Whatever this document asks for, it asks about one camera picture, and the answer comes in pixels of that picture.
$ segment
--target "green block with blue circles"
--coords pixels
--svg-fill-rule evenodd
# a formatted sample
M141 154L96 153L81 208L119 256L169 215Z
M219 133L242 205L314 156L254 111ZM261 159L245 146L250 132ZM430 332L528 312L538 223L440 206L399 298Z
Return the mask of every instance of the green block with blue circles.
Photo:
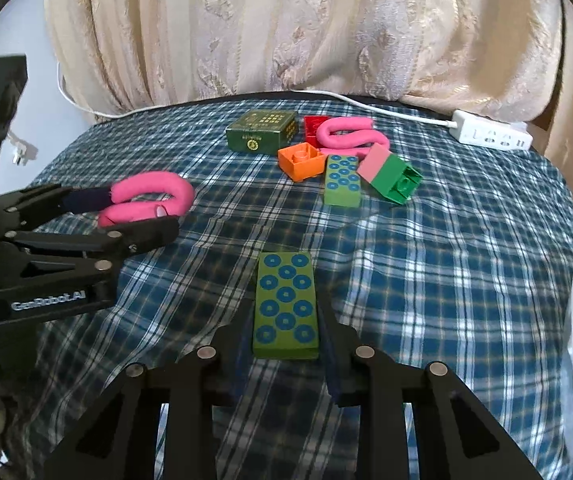
M359 207L361 200L358 157L329 155L324 174L324 204Z
M308 253L260 253L253 318L258 359L317 359L318 318Z

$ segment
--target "metal screw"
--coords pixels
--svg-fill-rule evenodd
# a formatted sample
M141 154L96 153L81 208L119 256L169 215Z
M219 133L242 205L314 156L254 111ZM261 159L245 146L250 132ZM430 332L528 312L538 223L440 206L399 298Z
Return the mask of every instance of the metal screw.
M95 262L95 268L98 270L109 270L113 264L108 260L98 260Z
M202 346L202 348L198 349L198 357L200 359L211 359L211 357L215 356L215 348L212 346Z
M375 355L375 350L371 346L362 345L356 348L356 356L362 359L371 359Z
M444 363L441 363L439 361L436 361L434 363L431 363L429 365L429 371L436 376L442 377L443 375L446 375L447 372L449 371L449 369L447 368L447 365L445 365Z
M144 367L140 363L133 363L126 367L124 373L129 377L139 377L144 373Z

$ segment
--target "plaid bedsheet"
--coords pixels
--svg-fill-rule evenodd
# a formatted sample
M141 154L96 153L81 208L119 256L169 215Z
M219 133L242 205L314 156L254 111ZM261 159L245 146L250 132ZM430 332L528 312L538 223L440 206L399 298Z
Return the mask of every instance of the plaid bedsheet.
M208 343L252 292L260 251L305 250L340 321L362 341L404 364L446 362L545 478L573 478L559 390L573 200L559 172L532 152L464 146L442 127L373 116L423 174L421 186L404 206L369 190L358 209L324 206L320 177L294 184L274 157L228 150L225 126L253 107L362 114L329 100L145 112L92 127L40 176L97 186L171 170L193 184L196 201L175 243L126 262L115 307L44 326L9 431L11 459L39 477L125 365L160 365ZM48 228L90 232L94 216ZM238 406L214 413L218 478L352 478L358 412L332 405L321 376L317 362L254 362ZM417 474L412 433L409 461ZM161 452L158 462L161 470Z

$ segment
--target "white power strip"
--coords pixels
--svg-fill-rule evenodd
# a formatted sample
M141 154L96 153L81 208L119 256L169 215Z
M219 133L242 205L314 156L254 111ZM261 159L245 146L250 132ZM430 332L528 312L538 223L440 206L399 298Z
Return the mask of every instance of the white power strip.
M449 132L462 144L495 150L528 150L533 141L523 130L525 123L500 123L462 110L456 110L452 120L457 125L449 128Z

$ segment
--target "orange lego brick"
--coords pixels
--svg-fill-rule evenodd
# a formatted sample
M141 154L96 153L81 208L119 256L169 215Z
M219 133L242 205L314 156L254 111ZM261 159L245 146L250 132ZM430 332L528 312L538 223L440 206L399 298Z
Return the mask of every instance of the orange lego brick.
M308 142L278 150L278 165L294 182L324 173L326 155Z

